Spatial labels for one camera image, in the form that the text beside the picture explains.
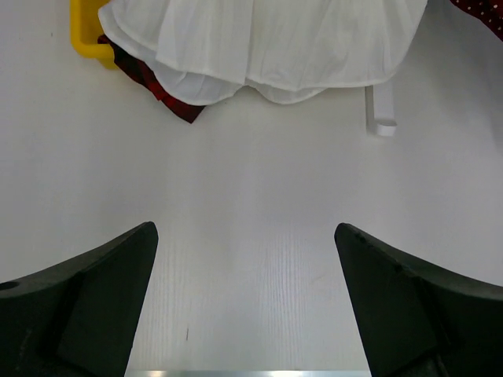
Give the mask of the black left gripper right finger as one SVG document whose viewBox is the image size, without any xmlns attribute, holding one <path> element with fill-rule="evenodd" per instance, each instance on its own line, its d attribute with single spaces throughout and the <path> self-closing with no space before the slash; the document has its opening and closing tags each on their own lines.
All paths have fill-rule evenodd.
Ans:
<svg viewBox="0 0 503 377">
<path fill-rule="evenodd" d="M 335 244 L 373 376 L 500 376 L 502 289 L 347 223 Z"/>
</svg>

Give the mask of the white pleated skirt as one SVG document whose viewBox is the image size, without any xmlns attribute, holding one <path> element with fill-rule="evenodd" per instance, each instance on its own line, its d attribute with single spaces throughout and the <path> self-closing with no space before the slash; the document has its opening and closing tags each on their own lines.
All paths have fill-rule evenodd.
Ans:
<svg viewBox="0 0 503 377">
<path fill-rule="evenodd" d="M 250 86 L 278 104 L 380 84 L 404 60 L 424 1 L 111 1 L 107 37 L 173 97 L 209 105 Z"/>
</svg>

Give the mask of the dark red plaid skirt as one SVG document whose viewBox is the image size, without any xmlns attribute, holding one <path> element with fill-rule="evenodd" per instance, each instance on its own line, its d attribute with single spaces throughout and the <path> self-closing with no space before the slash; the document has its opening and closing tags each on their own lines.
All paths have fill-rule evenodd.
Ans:
<svg viewBox="0 0 503 377">
<path fill-rule="evenodd" d="M 97 39 L 97 43 L 110 46 L 114 53 L 115 65 L 134 82 L 145 87 L 159 102 L 163 103 L 165 107 L 181 120 L 192 124 L 205 109 L 204 106 L 187 104 L 171 96 L 160 85 L 153 71 L 145 62 L 132 57 L 124 49 L 112 42 L 107 36 L 100 35 Z"/>
</svg>

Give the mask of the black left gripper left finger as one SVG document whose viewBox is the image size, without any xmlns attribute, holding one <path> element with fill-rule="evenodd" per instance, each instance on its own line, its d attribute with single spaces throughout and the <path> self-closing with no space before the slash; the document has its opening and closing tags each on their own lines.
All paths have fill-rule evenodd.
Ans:
<svg viewBox="0 0 503 377">
<path fill-rule="evenodd" d="M 1 284 L 3 376 L 123 376 L 156 257 L 153 222 Z"/>
</svg>

